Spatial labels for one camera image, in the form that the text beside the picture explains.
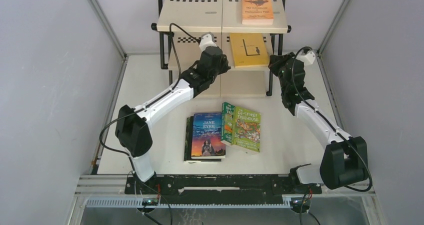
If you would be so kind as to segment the yellow book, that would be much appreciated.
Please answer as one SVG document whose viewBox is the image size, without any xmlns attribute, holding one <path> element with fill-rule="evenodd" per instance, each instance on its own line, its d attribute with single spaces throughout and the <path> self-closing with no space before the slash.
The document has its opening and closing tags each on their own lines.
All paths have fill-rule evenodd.
<svg viewBox="0 0 424 225">
<path fill-rule="evenodd" d="M 270 56 L 261 33 L 230 33 L 229 42 L 236 68 L 268 66 Z"/>
</svg>

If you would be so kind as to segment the orange paperback book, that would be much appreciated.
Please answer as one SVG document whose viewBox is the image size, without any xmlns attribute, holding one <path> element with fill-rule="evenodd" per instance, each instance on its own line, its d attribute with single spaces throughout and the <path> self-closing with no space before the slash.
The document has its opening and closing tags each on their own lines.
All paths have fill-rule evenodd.
<svg viewBox="0 0 424 225">
<path fill-rule="evenodd" d="M 274 12 L 272 0 L 241 0 L 243 25 L 272 25 Z"/>
</svg>

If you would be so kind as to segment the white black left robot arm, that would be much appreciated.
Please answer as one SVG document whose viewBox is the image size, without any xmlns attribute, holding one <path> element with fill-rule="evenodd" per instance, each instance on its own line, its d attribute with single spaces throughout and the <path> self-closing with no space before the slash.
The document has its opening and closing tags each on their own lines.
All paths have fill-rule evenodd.
<svg viewBox="0 0 424 225">
<path fill-rule="evenodd" d="M 151 129 L 155 123 L 207 90 L 217 76 L 228 70 L 230 66 L 223 50 L 218 46 L 208 46 L 170 87 L 141 105 L 124 105 L 119 109 L 115 136 L 129 153 L 131 166 L 138 178 L 136 185 L 143 193 L 153 192 L 157 185 L 149 154 L 153 145 Z"/>
</svg>

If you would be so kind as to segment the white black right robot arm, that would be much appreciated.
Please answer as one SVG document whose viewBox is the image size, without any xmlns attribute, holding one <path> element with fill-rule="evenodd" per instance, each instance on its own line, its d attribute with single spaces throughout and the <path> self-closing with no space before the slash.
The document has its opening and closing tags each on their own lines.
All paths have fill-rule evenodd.
<svg viewBox="0 0 424 225">
<path fill-rule="evenodd" d="M 361 136 L 351 136 L 331 121 L 305 87 L 305 66 L 312 65 L 315 58 L 314 52 L 305 48 L 298 53 L 269 57 L 268 68 L 279 80 L 283 106 L 308 127 L 324 149 L 320 164 L 290 170 L 289 188 L 295 193 L 302 193 L 309 185 L 351 189 L 353 184 L 368 180 L 368 187 L 361 189 L 367 192 L 373 179 L 366 141 Z"/>
</svg>

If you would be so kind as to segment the dark green treehouse book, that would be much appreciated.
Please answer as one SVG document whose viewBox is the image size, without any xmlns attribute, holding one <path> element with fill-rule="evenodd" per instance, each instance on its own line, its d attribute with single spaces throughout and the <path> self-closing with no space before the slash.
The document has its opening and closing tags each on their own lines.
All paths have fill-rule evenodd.
<svg viewBox="0 0 424 225">
<path fill-rule="evenodd" d="M 222 103 L 221 142 L 227 146 L 232 145 L 234 110 L 234 105 L 228 102 Z"/>
</svg>

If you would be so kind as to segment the cream three-tier shelf rack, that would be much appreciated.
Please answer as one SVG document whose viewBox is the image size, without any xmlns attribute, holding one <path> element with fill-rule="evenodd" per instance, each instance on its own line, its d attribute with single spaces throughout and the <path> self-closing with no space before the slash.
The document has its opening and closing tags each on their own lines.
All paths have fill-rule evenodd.
<svg viewBox="0 0 424 225">
<path fill-rule="evenodd" d="M 285 4 L 286 0 L 272 0 L 272 25 L 243 25 L 242 0 L 158 0 L 159 18 L 151 28 L 159 33 L 160 67 L 170 73 L 188 69 L 200 58 L 201 36 L 210 32 L 231 69 L 219 75 L 201 97 L 271 96 L 273 76 L 268 66 L 234 66 L 230 33 L 262 34 L 268 55 L 281 55 L 284 35 L 291 30 Z"/>
</svg>

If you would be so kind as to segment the light green treehouse book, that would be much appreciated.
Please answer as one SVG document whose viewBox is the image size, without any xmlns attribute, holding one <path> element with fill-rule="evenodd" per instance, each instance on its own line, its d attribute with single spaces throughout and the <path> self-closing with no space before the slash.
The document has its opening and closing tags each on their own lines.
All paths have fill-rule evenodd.
<svg viewBox="0 0 424 225">
<path fill-rule="evenodd" d="M 250 154 L 261 151 L 261 114 L 241 106 L 233 111 L 231 145 Z"/>
</svg>

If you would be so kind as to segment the Jane Eyre blue book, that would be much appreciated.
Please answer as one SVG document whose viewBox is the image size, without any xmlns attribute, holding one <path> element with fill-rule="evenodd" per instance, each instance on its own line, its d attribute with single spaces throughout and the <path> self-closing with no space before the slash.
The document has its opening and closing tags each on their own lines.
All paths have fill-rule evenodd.
<svg viewBox="0 0 424 225">
<path fill-rule="evenodd" d="M 190 158 L 217 161 L 226 157 L 222 143 L 222 113 L 201 112 L 193 115 Z"/>
</svg>

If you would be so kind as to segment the dark black-green book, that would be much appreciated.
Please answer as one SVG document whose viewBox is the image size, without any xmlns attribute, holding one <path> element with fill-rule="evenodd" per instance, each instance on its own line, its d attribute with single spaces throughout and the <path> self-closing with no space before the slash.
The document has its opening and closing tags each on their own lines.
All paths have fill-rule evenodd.
<svg viewBox="0 0 424 225">
<path fill-rule="evenodd" d="M 190 116 L 186 119 L 186 129 L 185 129 L 185 144 L 184 144 L 184 155 L 183 161 L 188 164 L 195 163 L 218 163 L 221 162 L 222 159 L 194 159 L 191 158 L 192 151 L 192 139 L 193 139 L 193 123 L 194 117 Z"/>
</svg>

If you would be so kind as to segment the black mounting base rail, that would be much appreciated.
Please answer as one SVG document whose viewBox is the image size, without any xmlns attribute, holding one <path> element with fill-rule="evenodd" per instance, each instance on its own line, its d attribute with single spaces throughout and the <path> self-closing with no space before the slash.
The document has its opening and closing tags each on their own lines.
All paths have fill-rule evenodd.
<svg viewBox="0 0 424 225">
<path fill-rule="evenodd" d="M 284 196 L 320 195 L 320 185 L 300 184 L 290 174 L 163 174 L 125 181 L 126 195 L 164 197 L 167 205 L 284 205 Z"/>
</svg>

